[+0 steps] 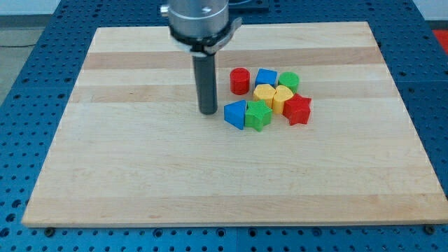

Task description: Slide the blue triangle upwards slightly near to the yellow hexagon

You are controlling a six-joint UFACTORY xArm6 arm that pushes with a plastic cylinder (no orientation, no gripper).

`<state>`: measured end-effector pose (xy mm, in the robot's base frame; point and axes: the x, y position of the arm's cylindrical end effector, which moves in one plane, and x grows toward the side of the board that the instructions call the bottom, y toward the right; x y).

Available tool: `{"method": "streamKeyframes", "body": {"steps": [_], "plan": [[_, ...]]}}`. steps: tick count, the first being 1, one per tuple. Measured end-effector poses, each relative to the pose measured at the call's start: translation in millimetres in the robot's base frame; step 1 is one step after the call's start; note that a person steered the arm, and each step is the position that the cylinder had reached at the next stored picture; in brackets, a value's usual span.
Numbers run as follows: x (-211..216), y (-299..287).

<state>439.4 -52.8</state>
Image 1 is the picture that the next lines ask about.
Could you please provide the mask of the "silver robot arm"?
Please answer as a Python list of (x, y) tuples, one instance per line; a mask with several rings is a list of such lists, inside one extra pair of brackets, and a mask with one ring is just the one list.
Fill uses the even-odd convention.
[(168, 0), (160, 7), (168, 19), (175, 44), (191, 54), (199, 112), (217, 112), (216, 53), (241, 27), (240, 17), (231, 20), (226, 0)]

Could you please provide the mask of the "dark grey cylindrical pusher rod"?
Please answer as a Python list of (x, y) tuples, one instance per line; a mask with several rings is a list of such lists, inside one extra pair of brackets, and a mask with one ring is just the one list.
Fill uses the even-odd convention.
[(212, 115), (218, 109), (215, 56), (193, 57), (192, 62), (199, 111)]

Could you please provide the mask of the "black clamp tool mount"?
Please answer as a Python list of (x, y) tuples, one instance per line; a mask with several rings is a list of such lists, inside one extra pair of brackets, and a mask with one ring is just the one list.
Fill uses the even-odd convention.
[(190, 53), (194, 57), (208, 57), (215, 55), (224, 48), (232, 40), (232, 37), (241, 25), (242, 18), (238, 17), (232, 22), (228, 22), (217, 34), (204, 38), (184, 36), (171, 26), (169, 26), (169, 32), (174, 45), (182, 51)]

